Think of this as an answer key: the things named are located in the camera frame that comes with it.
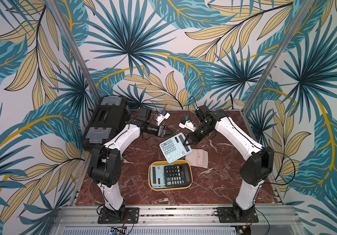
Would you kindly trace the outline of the black calculator with grey keys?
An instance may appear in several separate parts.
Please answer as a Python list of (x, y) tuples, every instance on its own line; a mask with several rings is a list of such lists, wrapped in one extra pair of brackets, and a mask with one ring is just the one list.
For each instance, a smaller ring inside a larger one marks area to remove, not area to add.
[(168, 188), (185, 188), (192, 183), (189, 164), (169, 164), (164, 166), (165, 186)]

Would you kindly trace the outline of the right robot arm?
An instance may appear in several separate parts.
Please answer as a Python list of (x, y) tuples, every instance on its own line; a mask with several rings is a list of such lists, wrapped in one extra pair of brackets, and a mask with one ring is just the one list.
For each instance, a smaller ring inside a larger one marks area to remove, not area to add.
[(257, 194), (273, 170), (274, 150), (264, 147), (246, 132), (222, 109), (210, 110), (206, 105), (195, 109), (200, 126), (187, 134), (182, 141), (185, 147), (194, 146), (216, 131), (228, 140), (244, 159), (240, 168), (242, 178), (239, 193), (231, 207), (221, 209), (218, 216), (233, 222), (247, 222), (252, 219)]

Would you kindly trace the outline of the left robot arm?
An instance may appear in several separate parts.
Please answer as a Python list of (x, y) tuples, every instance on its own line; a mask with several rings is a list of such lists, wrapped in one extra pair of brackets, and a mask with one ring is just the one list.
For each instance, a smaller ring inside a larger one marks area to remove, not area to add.
[(136, 118), (122, 123), (123, 129), (115, 137), (92, 149), (88, 176), (97, 184), (105, 201), (100, 215), (110, 221), (120, 222), (127, 216), (118, 184), (123, 152), (143, 133), (160, 138), (174, 134), (168, 127), (150, 122), (151, 112), (151, 109), (141, 108)]

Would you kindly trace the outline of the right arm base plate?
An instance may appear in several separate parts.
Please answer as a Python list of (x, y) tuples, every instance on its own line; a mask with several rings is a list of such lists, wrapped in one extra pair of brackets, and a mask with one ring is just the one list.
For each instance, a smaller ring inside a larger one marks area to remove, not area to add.
[(248, 210), (242, 210), (239, 207), (218, 207), (213, 212), (220, 223), (246, 223), (252, 224), (259, 222), (256, 210), (251, 207)]

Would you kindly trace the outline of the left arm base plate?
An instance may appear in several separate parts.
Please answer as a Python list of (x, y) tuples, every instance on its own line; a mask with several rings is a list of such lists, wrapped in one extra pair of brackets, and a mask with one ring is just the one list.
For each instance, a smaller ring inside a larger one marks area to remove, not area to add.
[(137, 224), (140, 208), (121, 207), (118, 211), (103, 207), (100, 211), (98, 224)]

